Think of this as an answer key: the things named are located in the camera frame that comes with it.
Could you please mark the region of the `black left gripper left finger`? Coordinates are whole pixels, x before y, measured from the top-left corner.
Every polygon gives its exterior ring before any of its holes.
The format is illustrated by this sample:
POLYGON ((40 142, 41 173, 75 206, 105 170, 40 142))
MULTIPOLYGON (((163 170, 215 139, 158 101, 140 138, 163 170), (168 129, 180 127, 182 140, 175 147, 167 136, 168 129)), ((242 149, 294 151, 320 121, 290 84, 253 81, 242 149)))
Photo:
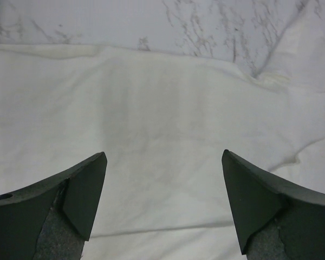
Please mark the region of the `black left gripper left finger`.
POLYGON ((0 259, 80 259, 92 232, 107 158, 0 195, 0 259))

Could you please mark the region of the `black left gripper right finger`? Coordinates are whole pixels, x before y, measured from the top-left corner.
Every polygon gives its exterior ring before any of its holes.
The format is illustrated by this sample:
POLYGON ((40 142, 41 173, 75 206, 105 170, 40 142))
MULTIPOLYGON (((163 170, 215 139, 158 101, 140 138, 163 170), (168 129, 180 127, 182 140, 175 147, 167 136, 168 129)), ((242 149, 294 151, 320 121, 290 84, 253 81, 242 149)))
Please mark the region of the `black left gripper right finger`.
POLYGON ((240 251, 247 259, 325 259, 325 194, 227 149, 222 167, 240 251))

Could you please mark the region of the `white printed t-shirt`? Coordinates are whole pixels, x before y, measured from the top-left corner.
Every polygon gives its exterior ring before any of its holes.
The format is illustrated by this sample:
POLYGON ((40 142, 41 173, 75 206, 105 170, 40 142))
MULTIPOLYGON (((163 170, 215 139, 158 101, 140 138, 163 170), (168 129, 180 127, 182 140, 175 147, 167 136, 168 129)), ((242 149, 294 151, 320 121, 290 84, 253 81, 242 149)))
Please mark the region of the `white printed t-shirt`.
POLYGON ((325 193, 325 23, 300 17, 256 77, 228 62, 0 44, 0 194, 108 160, 84 259, 240 259, 231 150, 325 193))

